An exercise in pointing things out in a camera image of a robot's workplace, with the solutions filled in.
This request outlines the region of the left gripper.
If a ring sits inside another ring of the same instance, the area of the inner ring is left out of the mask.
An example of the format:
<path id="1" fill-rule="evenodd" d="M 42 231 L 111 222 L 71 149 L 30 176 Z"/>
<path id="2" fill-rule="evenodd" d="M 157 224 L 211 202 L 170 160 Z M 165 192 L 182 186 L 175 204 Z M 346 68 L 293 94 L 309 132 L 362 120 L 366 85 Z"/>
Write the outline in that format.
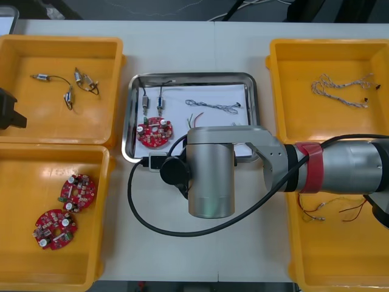
<path id="1" fill-rule="evenodd" d="M 27 118 L 14 110 L 17 99 L 1 88 L 1 129 L 5 130 L 9 126 L 16 128 L 26 128 Z"/>

